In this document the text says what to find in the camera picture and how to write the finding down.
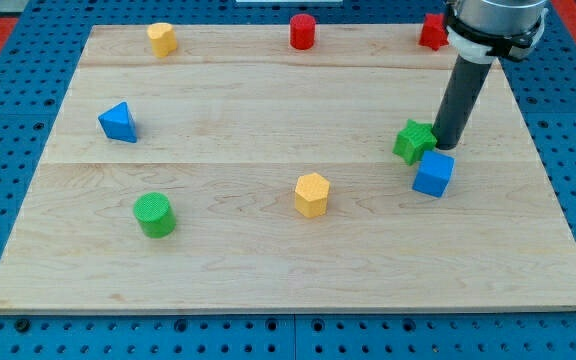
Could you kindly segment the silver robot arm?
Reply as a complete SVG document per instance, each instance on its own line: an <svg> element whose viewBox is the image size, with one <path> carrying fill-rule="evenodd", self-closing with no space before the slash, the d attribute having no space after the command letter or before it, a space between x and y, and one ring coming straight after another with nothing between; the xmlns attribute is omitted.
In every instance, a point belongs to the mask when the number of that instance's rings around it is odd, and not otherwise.
<svg viewBox="0 0 576 360"><path fill-rule="evenodd" d="M492 63L529 56L543 36L547 12L546 0L446 3L444 27L457 58L432 127L437 148L458 145Z"/></svg>

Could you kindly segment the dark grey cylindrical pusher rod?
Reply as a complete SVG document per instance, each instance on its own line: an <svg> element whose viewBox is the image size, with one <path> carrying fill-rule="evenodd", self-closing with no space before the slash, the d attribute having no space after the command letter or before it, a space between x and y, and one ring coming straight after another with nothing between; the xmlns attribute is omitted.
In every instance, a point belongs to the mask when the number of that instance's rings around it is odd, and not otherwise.
<svg viewBox="0 0 576 360"><path fill-rule="evenodd" d="M438 149L458 145L490 68L491 63L478 64L457 56L432 126Z"/></svg>

